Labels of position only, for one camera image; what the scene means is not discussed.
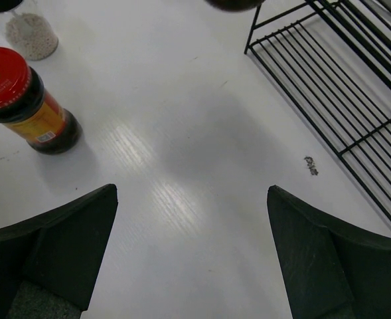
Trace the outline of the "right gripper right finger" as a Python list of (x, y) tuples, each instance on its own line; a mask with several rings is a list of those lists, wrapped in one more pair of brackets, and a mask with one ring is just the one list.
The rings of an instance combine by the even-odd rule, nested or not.
[(391, 238), (276, 185), (267, 206), (293, 318), (391, 318)]

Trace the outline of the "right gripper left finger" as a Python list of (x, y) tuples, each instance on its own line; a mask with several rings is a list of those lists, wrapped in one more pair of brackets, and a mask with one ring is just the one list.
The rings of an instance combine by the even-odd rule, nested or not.
[(0, 229), (0, 318), (80, 318), (118, 207), (107, 184), (61, 207)]

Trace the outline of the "red lid chili jar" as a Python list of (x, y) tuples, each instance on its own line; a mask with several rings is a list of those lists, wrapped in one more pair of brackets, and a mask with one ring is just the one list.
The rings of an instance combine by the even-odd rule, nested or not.
[(5, 47), (0, 47), (0, 124), (46, 155), (67, 152), (82, 133), (75, 116), (52, 97), (39, 74)]

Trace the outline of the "red lid sauce jar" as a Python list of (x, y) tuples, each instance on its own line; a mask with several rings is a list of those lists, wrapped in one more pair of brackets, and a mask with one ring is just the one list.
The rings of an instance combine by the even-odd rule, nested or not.
[(211, 7), (228, 13), (239, 13), (252, 10), (264, 0), (205, 0)]

